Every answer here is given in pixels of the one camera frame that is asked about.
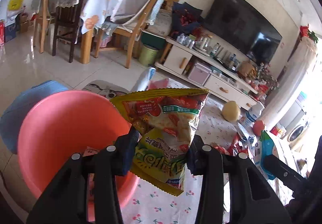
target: television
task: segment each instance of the television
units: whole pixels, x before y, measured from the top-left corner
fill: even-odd
[[[282,39],[273,25],[245,0],[215,0],[202,25],[257,65],[271,61]]]

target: potato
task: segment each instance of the potato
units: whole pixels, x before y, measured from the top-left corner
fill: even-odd
[[[240,108],[235,101],[229,101],[224,104],[222,115],[229,122],[236,122],[240,116]]]

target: tv stand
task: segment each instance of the tv stand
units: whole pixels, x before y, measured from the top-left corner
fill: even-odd
[[[257,91],[253,89],[249,84],[247,84],[244,80],[239,78],[237,74],[227,70],[211,57],[207,57],[195,51],[194,49],[190,49],[171,38],[167,38],[166,42],[167,44],[165,46],[165,50],[161,59],[155,62],[155,66],[157,68],[163,69],[185,81],[190,82],[191,84],[194,84],[199,88],[208,89],[211,94],[225,100],[226,102],[236,101],[239,106],[246,110],[257,103],[255,99],[253,99],[249,95],[246,95],[242,90],[247,93],[252,91],[255,94],[257,94]],[[227,82],[225,79],[217,76],[214,73],[210,74],[204,85],[200,85],[194,81],[191,81],[186,75],[183,75],[182,73],[192,56],[195,56],[198,59],[201,59],[206,63],[214,66],[215,68],[221,70],[221,72],[225,76],[234,79],[237,86]]]

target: red apple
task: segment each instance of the red apple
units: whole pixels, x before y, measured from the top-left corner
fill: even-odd
[[[266,129],[266,125],[262,120],[257,120],[253,126],[253,132],[257,137],[260,137],[261,132]]]

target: cabinet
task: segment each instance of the cabinet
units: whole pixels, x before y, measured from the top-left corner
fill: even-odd
[[[237,104],[243,107],[244,109],[248,110],[251,106],[255,105],[257,102],[245,94],[241,94]]]
[[[166,58],[166,61],[164,62],[163,66],[181,75],[185,70],[191,57],[192,54],[190,54],[189,52],[177,46],[172,46],[172,49],[169,52],[169,55]]]
[[[234,89],[229,84],[221,81],[220,79],[216,78],[213,75],[209,76],[204,86],[207,89],[210,89],[213,92],[216,92],[217,94],[223,96],[225,99],[229,101],[236,101],[237,104],[238,104],[238,99],[240,98],[240,95],[243,94],[238,90]]]

